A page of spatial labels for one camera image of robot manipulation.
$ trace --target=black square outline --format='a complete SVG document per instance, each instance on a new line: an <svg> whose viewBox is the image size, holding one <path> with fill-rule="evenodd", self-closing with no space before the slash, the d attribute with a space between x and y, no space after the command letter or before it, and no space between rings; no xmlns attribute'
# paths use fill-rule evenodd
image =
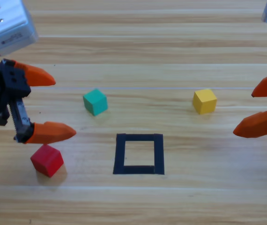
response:
<svg viewBox="0 0 267 225"><path fill-rule="evenodd" d="M154 165L124 165L125 142L154 142ZM164 175L163 135L117 134L116 155L113 174L161 174Z"/></svg>

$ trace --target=wooden table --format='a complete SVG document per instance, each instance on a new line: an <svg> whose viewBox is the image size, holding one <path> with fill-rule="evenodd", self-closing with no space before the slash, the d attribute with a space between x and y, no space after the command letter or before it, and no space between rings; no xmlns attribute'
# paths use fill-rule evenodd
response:
<svg viewBox="0 0 267 225"><path fill-rule="evenodd" d="M52 74L32 88L31 121L77 135L51 144L65 164L35 171L38 144L0 127L0 225L267 225L267 136L232 131L267 110L252 98L267 76L266 0L35 0L40 40L9 56ZM83 106L94 87L109 110ZM193 93L211 88L214 113ZM164 135L165 175L113 175L116 134ZM126 165L152 165L153 144L127 143Z"/></svg>

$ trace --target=cube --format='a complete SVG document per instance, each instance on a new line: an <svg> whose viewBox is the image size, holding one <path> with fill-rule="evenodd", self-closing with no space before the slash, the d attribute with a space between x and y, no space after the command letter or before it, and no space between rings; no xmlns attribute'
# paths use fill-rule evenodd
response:
<svg viewBox="0 0 267 225"><path fill-rule="evenodd" d="M211 113L215 111L217 97L212 90L198 90L194 93L193 105L199 114Z"/></svg>
<svg viewBox="0 0 267 225"><path fill-rule="evenodd" d="M47 177L52 177L64 164L59 150L43 145L30 157L35 169Z"/></svg>
<svg viewBox="0 0 267 225"><path fill-rule="evenodd" d="M108 109L106 96L98 89L95 89L83 96L86 109L94 116Z"/></svg>

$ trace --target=red cube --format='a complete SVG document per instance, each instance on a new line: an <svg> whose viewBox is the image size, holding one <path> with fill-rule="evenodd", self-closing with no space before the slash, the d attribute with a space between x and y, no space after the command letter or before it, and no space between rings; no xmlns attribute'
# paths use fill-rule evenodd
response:
<svg viewBox="0 0 267 225"><path fill-rule="evenodd" d="M52 177L64 164L60 151L49 145L43 145L30 159L35 169L48 177Z"/></svg>

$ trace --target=robotic arm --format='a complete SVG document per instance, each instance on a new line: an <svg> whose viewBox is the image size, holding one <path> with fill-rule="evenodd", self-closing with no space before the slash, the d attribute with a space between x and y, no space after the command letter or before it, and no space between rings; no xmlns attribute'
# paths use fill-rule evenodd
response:
<svg viewBox="0 0 267 225"><path fill-rule="evenodd" d="M10 54L37 42L32 18L22 0L0 0L0 56ZM16 129L18 143L50 144L71 138L76 131L57 122L32 123L27 116L23 98L31 86L54 85L54 78L43 69L3 59L0 62L0 126L10 116Z"/></svg>

